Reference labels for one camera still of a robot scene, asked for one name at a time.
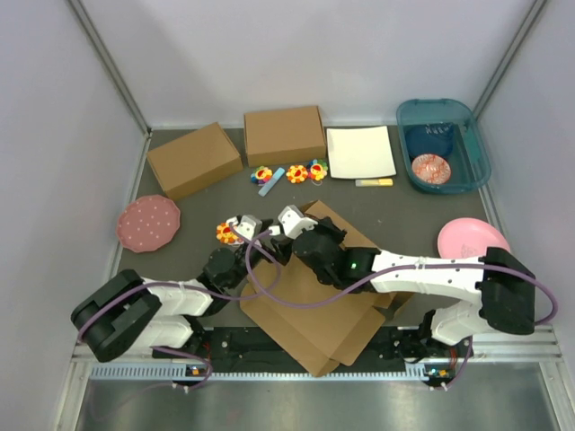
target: robotic arm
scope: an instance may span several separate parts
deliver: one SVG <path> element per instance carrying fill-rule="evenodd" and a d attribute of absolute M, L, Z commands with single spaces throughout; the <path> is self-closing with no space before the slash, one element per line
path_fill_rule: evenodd
<path fill-rule="evenodd" d="M 526 335 L 535 329 L 535 288 L 527 282 L 489 270 L 422 270 L 433 264 L 453 267 L 459 263 L 476 263 L 513 268 L 533 276 L 502 249 L 491 248 L 486 256 L 469 259 L 416 258 L 376 248 L 344 249 L 341 243 L 346 232 L 329 217 L 316 220 L 294 206 L 280 213 L 278 224 L 251 215 L 234 217 L 227 222 L 248 240 L 269 230 L 269 239 L 259 245 L 280 264 L 287 264 L 293 252 L 316 274 L 320 283 L 339 289 L 384 268 L 413 266 L 414 269 L 374 277 L 354 292 L 414 292 L 458 299 L 451 307 L 426 314 L 418 330 L 418 340 L 431 339 L 453 346 L 477 333 L 498 330 Z M 102 307 L 117 302 L 84 333 L 84 341 L 101 362 L 137 347 L 186 345 L 193 350 L 201 345 L 203 336 L 203 328 L 195 318 L 214 314 L 228 302 L 207 292 L 222 295 L 238 286 L 247 275 L 246 260 L 255 266 L 264 259 L 256 250 L 246 256 L 246 250 L 247 244 L 243 244 L 236 250 L 213 251 L 202 273 L 187 282 L 155 282 L 133 270 L 121 271 L 76 307 L 72 322 L 80 330 Z M 206 292 L 189 290 L 183 285 L 197 286 Z M 138 293 L 122 298 L 138 286 L 141 287 Z"/>

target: light blue stick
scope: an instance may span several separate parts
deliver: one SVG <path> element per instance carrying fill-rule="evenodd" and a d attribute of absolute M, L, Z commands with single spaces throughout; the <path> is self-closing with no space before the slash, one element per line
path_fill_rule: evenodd
<path fill-rule="evenodd" d="M 279 168 L 277 171 L 275 171 L 270 180 L 261 186 L 260 191 L 258 191 L 258 195 L 266 196 L 271 188 L 276 185 L 276 182 L 278 182 L 279 179 L 283 177 L 284 173 L 286 173 L 284 168 Z"/>

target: teal container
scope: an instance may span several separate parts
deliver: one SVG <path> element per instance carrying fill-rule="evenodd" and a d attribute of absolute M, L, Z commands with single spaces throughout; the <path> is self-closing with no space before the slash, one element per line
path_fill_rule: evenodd
<path fill-rule="evenodd" d="M 456 194 L 476 190 L 488 181 L 491 165 L 482 136 L 473 113 L 463 103 L 451 99 L 414 99 L 402 103 L 396 115 L 405 167 L 411 181 L 419 188 L 431 193 Z M 451 177 L 445 184 L 429 184 L 413 173 L 413 160 L 405 137 L 415 127 L 439 124 L 454 128 L 453 150 L 444 157 L 451 168 Z"/>

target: cardboard box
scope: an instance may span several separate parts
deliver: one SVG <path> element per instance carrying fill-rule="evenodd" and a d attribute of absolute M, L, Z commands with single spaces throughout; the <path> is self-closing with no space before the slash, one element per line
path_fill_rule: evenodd
<path fill-rule="evenodd" d="M 243 117 L 245 150 L 251 167 L 326 157 L 325 134 L 317 106 L 250 112 Z"/>
<path fill-rule="evenodd" d="M 302 210 L 320 218 L 329 216 L 338 227 L 347 230 L 344 246 L 376 247 L 324 203 L 315 202 Z M 268 286 L 276 275 L 274 266 L 267 262 L 260 263 L 254 271 L 264 286 Z M 255 291 L 250 282 L 242 296 Z M 339 292 L 335 287 L 318 283 L 314 272 L 295 256 L 282 269 L 279 283 L 273 290 L 274 295 L 292 303 L 315 303 Z M 406 295 L 401 300 L 406 302 L 410 297 Z M 374 307 L 388 308 L 392 302 L 398 305 L 397 299 L 395 294 L 346 295 L 323 307 L 300 310 L 260 296 L 241 301 L 240 307 L 310 374 L 319 377 L 339 364 L 352 365 L 385 321 Z"/>
<path fill-rule="evenodd" d="M 147 160 L 165 195 L 172 200 L 243 169 L 240 154 L 217 123 L 149 151 Z"/>

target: white wall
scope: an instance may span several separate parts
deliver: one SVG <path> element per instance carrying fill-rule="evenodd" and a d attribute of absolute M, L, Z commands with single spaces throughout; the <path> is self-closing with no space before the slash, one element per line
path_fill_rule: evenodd
<path fill-rule="evenodd" d="M 481 124 L 511 247 L 559 296 L 555 328 L 575 371 L 575 3 L 549 2 Z M 546 303 L 539 310 L 545 312 Z"/>
<path fill-rule="evenodd" d="M 408 99 L 473 107 L 531 1 L 84 0 L 147 121 L 240 125 L 319 104 L 394 122 Z"/>
<path fill-rule="evenodd" d="M 63 0 L 0 13 L 0 429 L 46 431 L 143 137 Z"/>

